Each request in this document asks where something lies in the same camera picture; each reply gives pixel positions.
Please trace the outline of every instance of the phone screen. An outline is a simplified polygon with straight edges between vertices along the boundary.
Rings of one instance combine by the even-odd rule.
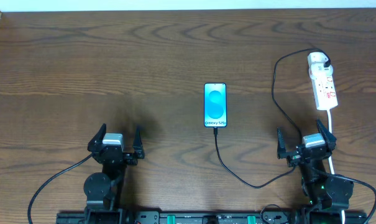
[[[204,126],[226,127],[226,84],[204,84]]]

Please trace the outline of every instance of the black cable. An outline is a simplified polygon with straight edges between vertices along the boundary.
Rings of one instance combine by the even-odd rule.
[[[264,221],[264,222],[267,223],[267,224],[270,224],[268,221],[266,221],[266,220],[263,218],[263,215],[262,215],[262,213],[265,211],[265,209],[266,209],[267,207],[269,207],[269,206],[275,206],[275,207],[278,207],[278,208],[280,209],[280,211],[283,213],[283,215],[286,216],[286,218],[287,218],[287,222],[285,222],[285,223],[288,223],[288,222],[290,221],[290,216],[287,215],[287,214],[283,211],[283,209],[280,208],[279,205],[276,205],[276,204],[269,204],[269,205],[265,206],[265,207],[261,210],[261,212],[260,212],[260,218],[262,219],[262,221]]]
[[[296,51],[296,52],[293,52],[293,53],[290,53],[288,55],[285,55],[281,58],[279,58],[279,60],[276,61],[275,63],[275,68],[273,69],[273,82],[272,82],[272,100],[273,102],[276,104],[277,108],[279,108],[279,110],[283,113],[283,115],[287,118],[287,120],[294,126],[294,128],[298,131],[298,134],[300,135],[300,140],[299,140],[299,143],[301,144],[301,139],[302,139],[302,132],[301,132],[301,129],[295,124],[295,122],[286,114],[286,112],[279,106],[279,104],[276,102],[275,100],[275,95],[273,94],[273,91],[275,89],[275,80],[276,80],[276,67],[277,67],[277,64],[283,60],[284,58],[287,58],[291,55],[294,55],[294,54],[298,54],[298,53],[301,53],[301,52],[306,52],[306,51],[312,51],[312,50],[317,50],[317,51],[320,51],[322,53],[325,54],[325,56],[329,59],[325,64],[324,66],[325,67],[329,67],[330,64],[331,64],[331,59],[330,57],[321,49],[317,49],[317,48],[310,48],[310,49],[303,49],[303,50],[299,50],[299,51]]]
[[[64,169],[63,171],[53,175],[51,178],[49,178],[46,182],[44,182],[43,185],[41,185],[41,187],[36,191],[36,193],[33,195],[32,197],[32,200],[30,200],[30,203],[29,203],[29,207],[27,208],[27,220],[29,221],[29,224],[33,224],[33,221],[32,221],[32,206],[33,206],[33,203],[34,203],[34,200],[36,199],[36,197],[38,196],[38,194],[40,193],[41,190],[43,190],[43,188],[48,184],[50,183],[53,179],[59,177],[60,175],[68,172],[69,170],[75,168],[75,167],[78,167],[80,165],[82,165],[82,163],[84,163],[85,161],[87,161],[89,158],[91,158],[93,155],[90,154],[89,156],[87,156],[86,158],[84,158],[82,161],[76,163],[75,165],[69,167],[69,168],[66,168]]]
[[[232,174],[234,177],[236,177],[239,181],[241,181],[243,184],[246,184],[247,186],[249,186],[249,187],[252,187],[252,188],[254,188],[254,189],[260,189],[260,188],[262,188],[262,187],[265,187],[266,185],[268,185],[268,184],[270,184],[270,183],[272,183],[273,181],[275,181],[275,180],[277,180],[277,179],[279,179],[279,178],[281,178],[281,177],[284,177],[284,176],[286,176],[286,175],[288,175],[288,174],[291,174],[292,172],[294,172],[294,170],[295,170],[295,166],[292,168],[292,170],[289,170],[288,172],[286,172],[286,173],[284,173],[284,174],[280,174],[280,175],[278,175],[277,177],[275,177],[275,178],[273,178],[272,180],[270,180],[270,181],[268,181],[268,182],[266,182],[266,183],[264,183],[264,184],[262,184],[262,185],[260,185],[260,186],[254,186],[254,185],[252,185],[252,184],[249,184],[249,183],[247,183],[246,181],[244,181],[243,179],[241,179],[238,175],[236,175],[235,173],[233,173],[225,164],[224,164],[224,162],[222,161],[222,159],[221,159],[221,155],[220,155],[220,153],[219,153],[219,149],[218,149],[218,143],[217,143],[217,135],[218,135],[218,128],[214,128],[214,137],[215,137],[215,148],[216,148],[216,150],[217,150],[217,155],[218,155],[218,159],[219,159],[219,162],[221,163],[221,165],[230,173],[230,174]]]
[[[370,219],[372,218],[375,210],[376,210],[376,189],[371,186],[370,184],[366,183],[366,182],[363,182],[361,180],[356,180],[356,179],[353,179],[353,178],[349,178],[349,177],[344,177],[344,176],[341,176],[341,175],[336,175],[336,174],[328,174],[326,172],[323,172],[323,171],[320,171],[320,170],[317,170],[315,168],[312,167],[312,169],[319,173],[319,174],[322,174],[322,175],[325,175],[325,176],[328,176],[328,177],[335,177],[335,178],[339,178],[339,179],[342,179],[342,180],[348,180],[348,181],[352,181],[352,182],[355,182],[355,183],[358,183],[358,184],[361,184],[365,187],[368,187],[370,190],[373,191],[374,193],[374,197],[375,197],[375,200],[374,200],[374,205],[373,205],[373,208],[372,210],[370,211],[369,215],[367,216],[366,220],[363,222],[363,224],[368,224]]]

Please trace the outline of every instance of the white power cord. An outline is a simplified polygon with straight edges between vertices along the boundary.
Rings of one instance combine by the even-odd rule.
[[[327,110],[327,117],[328,117],[328,120],[329,120],[329,132],[332,133],[332,122],[331,122],[331,111],[330,110]],[[330,173],[331,174],[334,174],[334,166],[332,165],[332,159],[331,159],[331,156],[329,157],[329,166],[330,166]],[[341,221],[342,221],[342,224],[345,224],[345,211],[342,210],[341,211]]]

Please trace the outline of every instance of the charging cable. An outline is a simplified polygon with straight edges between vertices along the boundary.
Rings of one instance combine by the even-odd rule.
[[[284,174],[280,174],[278,175],[277,177],[273,178],[272,180],[260,185],[260,186],[254,186],[252,184],[249,184],[247,183],[245,180],[243,180],[242,178],[240,178],[238,175],[236,175],[235,173],[233,173],[225,164],[224,162],[222,161],[221,159],[221,155],[219,153],[219,149],[218,149],[218,142],[217,142],[217,136],[218,136],[218,128],[214,128],[214,137],[215,137],[215,148],[216,148],[216,151],[217,151],[217,155],[218,155],[218,159],[219,159],[219,162],[221,163],[221,165],[230,173],[232,174],[234,177],[236,177],[239,181],[241,181],[243,184],[246,184],[247,186],[249,187],[252,187],[254,189],[260,189],[262,187],[265,187],[266,185],[272,183],[273,181],[281,178],[281,177],[284,177],[288,174],[291,174],[292,172],[294,172],[295,170],[295,166],[293,166],[292,170],[289,170],[288,172],[284,173]]]

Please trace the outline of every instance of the green tape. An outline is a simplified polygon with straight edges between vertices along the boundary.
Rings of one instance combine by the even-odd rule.
[[[175,215],[167,215],[167,224],[175,224]]]
[[[249,222],[248,224],[256,224],[257,222],[255,221],[255,216],[251,216],[251,215],[249,215],[248,217],[247,217],[247,221]]]

